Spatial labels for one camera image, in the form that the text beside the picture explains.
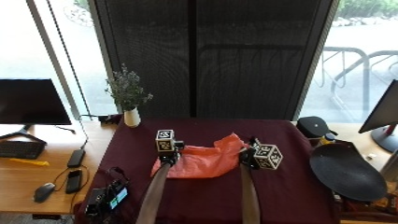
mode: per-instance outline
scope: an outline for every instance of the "phone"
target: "phone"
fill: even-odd
[[[80,167],[83,163],[83,159],[85,156],[85,150],[84,149],[77,149],[72,152],[72,156],[69,158],[69,161],[67,163],[68,168],[77,168]]]
[[[75,193],[80,190],[83,180],[83,170],[71,171],[67,175],[67,189],[65,193]]]

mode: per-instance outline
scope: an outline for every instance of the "computer mouse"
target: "computer mouse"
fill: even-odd
[[[53,190],[55,185],[52,183],[45,183],[45,185],[40,186],[39,189],[35,190],[33,201],[36,203],[44,202]]]

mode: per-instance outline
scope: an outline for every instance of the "white vase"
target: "white vase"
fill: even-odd
[[[137,107],[132,110],[124,111],[124,123],[128,127],[136,128],[141,122]]]

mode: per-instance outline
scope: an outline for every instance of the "keyboard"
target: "keyboard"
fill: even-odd
[[[0,142],[0,157],[35,160],[45,146],[47,143],[41,142],[3,141]]]

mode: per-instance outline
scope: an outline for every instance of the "black lid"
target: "black lid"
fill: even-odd
[[[296,127],[309,138],[322,137],[330,132],[325,120],[317,116],[300,118]]]

